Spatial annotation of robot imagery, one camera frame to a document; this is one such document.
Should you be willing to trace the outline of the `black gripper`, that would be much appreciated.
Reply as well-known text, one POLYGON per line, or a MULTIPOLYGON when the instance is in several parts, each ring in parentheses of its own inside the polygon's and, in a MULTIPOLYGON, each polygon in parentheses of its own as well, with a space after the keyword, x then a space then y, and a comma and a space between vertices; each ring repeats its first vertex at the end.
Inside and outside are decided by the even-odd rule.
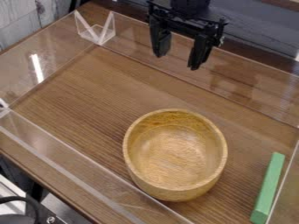
MULTIPOLYGON (((211 8, 211 0, 147 0, 148 14, 175 23, 175 32, 195 36, 188 58, 188 68, 198 70, 207 61, 212 46, 224 42, 224 28, 230 21, 211 8)), ((172 34, 166 23, 150 17, 150 34, 154 54, 163 57, 171 49, 172 34)))

